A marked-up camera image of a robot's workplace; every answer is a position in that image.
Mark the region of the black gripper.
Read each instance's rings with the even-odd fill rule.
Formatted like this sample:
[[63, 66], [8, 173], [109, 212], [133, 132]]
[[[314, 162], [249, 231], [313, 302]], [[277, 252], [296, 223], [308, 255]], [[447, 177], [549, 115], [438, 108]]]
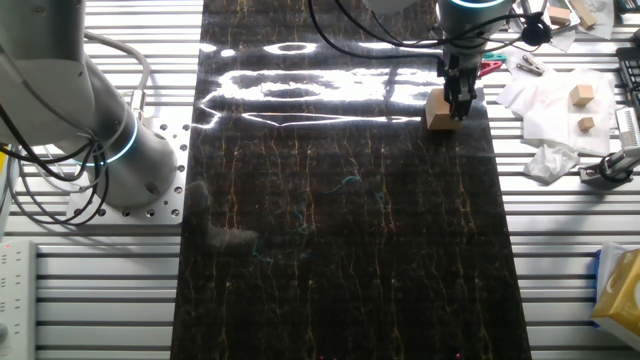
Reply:
[[478, 52], [443, 51], [444, 60], [444, 100], [447, 102], [451, 116], [464, 120], [477, 97], [475, 83], [481, 65], [482, 55]]

